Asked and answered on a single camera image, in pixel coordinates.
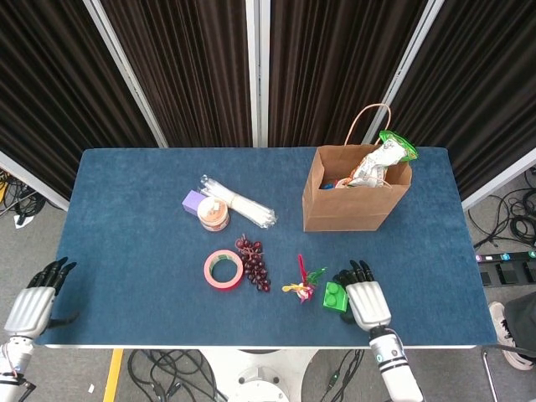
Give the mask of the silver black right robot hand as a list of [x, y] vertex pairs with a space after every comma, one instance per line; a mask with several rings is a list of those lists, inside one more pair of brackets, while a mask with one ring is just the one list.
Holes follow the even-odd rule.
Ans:
[[347, 324], [356, 324], [365, 332], [388, 326], [391, 312], [371, 268], [364, 260], [350, 260], [349, 264], [350, 269], [341, 270], [333, 277], [347, 298], [341, 319]]

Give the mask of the white green snack packet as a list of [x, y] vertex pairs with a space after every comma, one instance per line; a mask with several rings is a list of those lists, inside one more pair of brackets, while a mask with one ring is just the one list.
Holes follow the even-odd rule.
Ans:
[[381, 131], [379, 140], [382, 142], [379, 148], [367, 154], [349, 174], [346, 188], [389, 187], [385, 179], [388, 168], [419, 156], [416, 147], [393, 131]]

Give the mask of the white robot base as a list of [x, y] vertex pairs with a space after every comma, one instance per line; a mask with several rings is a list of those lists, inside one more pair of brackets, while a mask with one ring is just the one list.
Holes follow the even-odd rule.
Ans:
[[227, 402], [302, 402], [303, 380], [317, 351], [214, 347], [201, 353]]

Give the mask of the brown paper carrier bag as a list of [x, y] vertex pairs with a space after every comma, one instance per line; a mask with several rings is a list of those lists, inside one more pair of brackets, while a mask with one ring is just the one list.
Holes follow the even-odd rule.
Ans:
[[388, 168], [385, 179], [389, 187], [321, 189], [323, 183], [347, 178], [367, 154], [382, 144], [379, 134], [373, 144], [353, 145], [349, 142], [362, 114], [381, 106], [387, 109], [387, 120], [390, 121], [389, 106], [383, 103], [365, 106], [354, 117], [342, 145], [321, 146], [315, 151], [302, 194], [304, 231], [375, 231], [410, 189], [411, 161]]

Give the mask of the yellow floor tape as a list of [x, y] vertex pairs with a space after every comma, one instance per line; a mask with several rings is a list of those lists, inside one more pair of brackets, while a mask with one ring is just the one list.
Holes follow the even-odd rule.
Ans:
[[122, 348], [115, 348], [112, 352], [102, 402], [115, 402], [117, 385], [121, 373], [123, 353], [124, 350]]

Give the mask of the blue table cloth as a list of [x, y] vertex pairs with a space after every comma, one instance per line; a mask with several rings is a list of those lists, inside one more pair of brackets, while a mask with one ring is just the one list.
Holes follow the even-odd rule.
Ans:
[[[333, 275], [364, 260], [407, 347], [493, 343], [482, 280], [447, 151], [423, 147], [409, 191], [374, 232], [307, 233], [302, 192], [314, 149], [108, 148], [80, 162], [58, 257], [77, 265], [54, 314], [79, 312], [39, 342], [78, 347], [358, 347], [368, 342], [314, 296], [301, 303], [281, 288], [305, 267]], [[207, 175], [273, 209], [262, 229], [229, 209], [221, 231], [183, 209]], [[260, 241], [271, 280], [258, 291], [245, 276], [229, 291], [210, 286], [204, 262], [235, 241]]]

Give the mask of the purple plastic grape bunch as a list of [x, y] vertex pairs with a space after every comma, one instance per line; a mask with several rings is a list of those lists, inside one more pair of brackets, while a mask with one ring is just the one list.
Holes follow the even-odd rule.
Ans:
[[245, 234], [234, 243], [237, 254], [244, 267], [245, 278], [258, 291], [269, 292], [271, 280], [264, 261], [264, 247], [260, 241], [249, 240]]

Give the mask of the white sneaker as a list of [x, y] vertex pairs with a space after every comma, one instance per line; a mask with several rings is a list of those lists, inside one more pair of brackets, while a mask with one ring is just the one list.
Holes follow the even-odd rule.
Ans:
[[[503, 346], [515, 348], [516, 343], [513, 341], [512, 334], [508, 329], [506, 318], [504, 316], [504, 305], [500, 302], [493, 301], [488, 304], [488, 308], [493, 326], [495, 328], [498, 343]], [[515, 352], [503, 350], [502, 353], [512, 367], [518, 370], [526, 369], [525, 363]]]

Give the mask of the metal stand leg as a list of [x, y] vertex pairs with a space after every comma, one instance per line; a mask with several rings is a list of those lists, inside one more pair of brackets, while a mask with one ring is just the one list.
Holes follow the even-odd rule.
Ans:
[[487, 351], [487, 349], [486, 348], [481, 348], [480, 354], [481, 354], [481, 360], [482, 360], [482, 365], [483, 365], [483, 368], [484, 368], [484, 371], [485, 371], [485, 375], [487, 377], [488, 388], [489, 388], [490, 394], [492, 396], [492, 402], [499, 402], [496, 387], [495, 387], [493, 377], [492, 377], [492, 370], [491, 370], [489, 362], [488, 362], [488, 351]]

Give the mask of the red tape roll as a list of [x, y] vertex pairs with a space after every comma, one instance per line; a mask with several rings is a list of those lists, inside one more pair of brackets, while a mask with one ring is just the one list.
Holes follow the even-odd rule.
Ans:
[[[235, 274], [229, 281], [217, 281], [213, 276], [214, 267], [221, 261], [231, 261], [235, 266]], [[244, 266], [239, 256], [231, 250], [216, 250], [204, 262], [204, 277], [207, 283], [219, 291], [236, 288], [244, 275]]]

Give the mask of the bundle of wrapped straws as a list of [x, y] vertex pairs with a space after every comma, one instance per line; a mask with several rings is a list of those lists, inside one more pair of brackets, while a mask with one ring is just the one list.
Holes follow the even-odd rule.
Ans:
[[238, 214], [247, 218], [252, 223], [262, 229], [268, 229], [276, 221], [276, 213], [265, 205], [259, 204], [254, 200], [246, 198], [228, 188], [218, 181], [203, 175], [200, 178], [200, 193], [205, 196], [211, 196], [223, 201], [229, 209], [233, 209]]

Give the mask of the dark trouser leg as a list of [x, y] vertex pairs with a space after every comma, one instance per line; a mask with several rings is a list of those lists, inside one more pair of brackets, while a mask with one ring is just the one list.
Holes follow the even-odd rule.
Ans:
[[516, 345], [536, 351], [536, 291], [508, 301], [505, 318]]

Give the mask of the purple cube block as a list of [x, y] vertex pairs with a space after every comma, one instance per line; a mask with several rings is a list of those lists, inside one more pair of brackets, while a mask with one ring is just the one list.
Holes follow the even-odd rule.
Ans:
[[190, 190], [182, 201], [183, 209], [189, 214], [196, 216], [200, 203], [205, 199], [205, 195], [198, 191]]

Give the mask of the dark corrugated partition panel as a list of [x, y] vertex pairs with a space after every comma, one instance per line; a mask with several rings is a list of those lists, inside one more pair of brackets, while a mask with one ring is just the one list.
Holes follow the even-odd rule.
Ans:
[[271, 0], [268, 144], [361, 142], [427, 0]]
[[536, 147], [536, 0], [444, 0], [392, 103], [394, 129], [444, 147], [462, 199]]
[[69, 198], [82, 154], [156, 140], [82, 0], [0, 0], [0, 151]]
[[252, 144], [245, 0], [101, 0], [170, 147]]

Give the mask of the white partition frame post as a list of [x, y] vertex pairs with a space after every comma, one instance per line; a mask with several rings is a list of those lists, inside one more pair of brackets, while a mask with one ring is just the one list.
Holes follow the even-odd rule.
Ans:
[[253, 147], [268, 147], [271, 0], [245, 0]]
[[[420, 19], [415, 27], [414, 32], [410, 37], [410, 41], [405, 48], [402, 58], [394, 71], [392, 80], [390, 81], [389, 86], [385, 91], [384, 98], [382, 99], [381, 103], [389, 106], [390, 108], [392, 107], [391, 104], [393, 103], [394, 98], [398, 94], [400, 87], [404, 83], [405, 78], [409, 73], [412, 64], [414, 63], [422, 44], [424, 43], [428, 33], [430, 32], [430, 29], [435, 22], [436, 17], [442, 9], [444, 1], [445, 0], [426, 1], [425, 8], [420, 15]], [[370, 123], [368, 130], [366, 131], [366, 134], [362, 140], [363, 144], [373, 142], [376, 133], [380, 129], [380, 123], [386, 121], [385, 119], [387, 115], [387, 109], [381, 106], [374, 115], [374, 118]]]
[[121, 45], [101, 0], [82, 0], [158, 147], [169, 147], [157, 117]]

